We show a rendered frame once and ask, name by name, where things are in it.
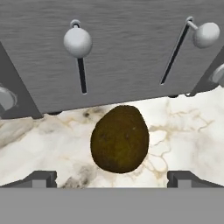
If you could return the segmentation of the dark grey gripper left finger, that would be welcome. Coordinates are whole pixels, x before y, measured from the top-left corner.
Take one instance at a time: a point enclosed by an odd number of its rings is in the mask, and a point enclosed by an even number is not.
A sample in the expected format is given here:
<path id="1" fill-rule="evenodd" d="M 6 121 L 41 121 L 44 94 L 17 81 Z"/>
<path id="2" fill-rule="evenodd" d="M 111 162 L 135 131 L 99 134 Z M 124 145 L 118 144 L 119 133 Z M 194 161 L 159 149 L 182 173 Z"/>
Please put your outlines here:
<path id="1" fill-rule="evenodd" d="M 56 171 L 33 171 L 26 178 L 3 185 L 3 188 L 56 188 Z"/>

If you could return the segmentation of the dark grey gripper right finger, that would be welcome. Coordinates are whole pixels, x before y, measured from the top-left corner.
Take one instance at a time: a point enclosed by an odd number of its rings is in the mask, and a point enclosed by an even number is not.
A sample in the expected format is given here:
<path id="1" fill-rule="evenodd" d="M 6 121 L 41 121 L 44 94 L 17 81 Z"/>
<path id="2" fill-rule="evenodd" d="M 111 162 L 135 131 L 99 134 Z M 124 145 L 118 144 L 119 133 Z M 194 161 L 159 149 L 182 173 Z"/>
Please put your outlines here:
<path id="1" fill-rule="evenodd" d="M 169 188 L 201 188 L 201 187 L 221 187 L 221 185 L 198 178 L 190 171 L 168 171 Z"/>

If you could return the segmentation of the grey brushed metal toaster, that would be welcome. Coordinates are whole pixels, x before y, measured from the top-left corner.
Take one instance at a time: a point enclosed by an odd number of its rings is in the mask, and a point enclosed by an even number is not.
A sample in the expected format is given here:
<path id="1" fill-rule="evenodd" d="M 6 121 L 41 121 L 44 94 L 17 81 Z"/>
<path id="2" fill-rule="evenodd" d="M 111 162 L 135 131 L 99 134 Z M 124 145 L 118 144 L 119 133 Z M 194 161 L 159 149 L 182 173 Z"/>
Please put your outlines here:
<path id="1" fill-rule="evenodd" d="M 76 59 L 63 44 L 73 19 L 93 41 Z M 200 49 L 197 25 L 219 39 Z M 224 84 L 224 0 L 0 0 L 0 118 L 163 96 Z"/>

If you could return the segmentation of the white round toaster lever knob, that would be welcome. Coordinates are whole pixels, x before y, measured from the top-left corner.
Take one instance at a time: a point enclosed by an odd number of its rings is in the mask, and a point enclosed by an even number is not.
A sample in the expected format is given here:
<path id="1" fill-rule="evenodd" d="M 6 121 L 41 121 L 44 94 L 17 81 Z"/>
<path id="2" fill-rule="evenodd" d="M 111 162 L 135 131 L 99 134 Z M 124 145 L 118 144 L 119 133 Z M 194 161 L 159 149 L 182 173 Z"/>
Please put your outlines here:
<path id="1" fill-rule="evenodd" d="M 197 26 L 192 19 L 188 19 L 186 24 L 193 30 L 193 44 L 200 49 L 212 46 L 220 37 L 221 29 L 216 23 L 208 22 Z"/>
<path id="2" fill-rule="evenodd" d="M 63 44 L 76 59 L 82 59 L 90 54 L 93 41 L 90 34 L 81 28 L 81 22 L 73 19 L 70 22 L 70 29 L 64 35 Z"/>

